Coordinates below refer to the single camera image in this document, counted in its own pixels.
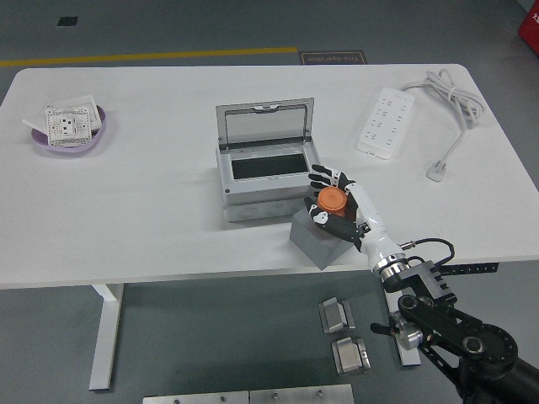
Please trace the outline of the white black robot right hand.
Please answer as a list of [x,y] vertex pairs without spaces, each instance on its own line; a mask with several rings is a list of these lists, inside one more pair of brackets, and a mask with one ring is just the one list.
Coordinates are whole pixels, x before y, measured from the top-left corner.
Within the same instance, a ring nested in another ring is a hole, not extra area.
[[328,212],[307,197],[305,205],[312,221],[318,228],[346,242],[367,256],[368,268],[374,274],[398,260],[403,261],[403,249],[389,238],[387,229],[376,207],[364,188],[336,169],[323,165],[311,165],[308,174],[315,196],[331,187],[344,191],[349,198],[347,217]]

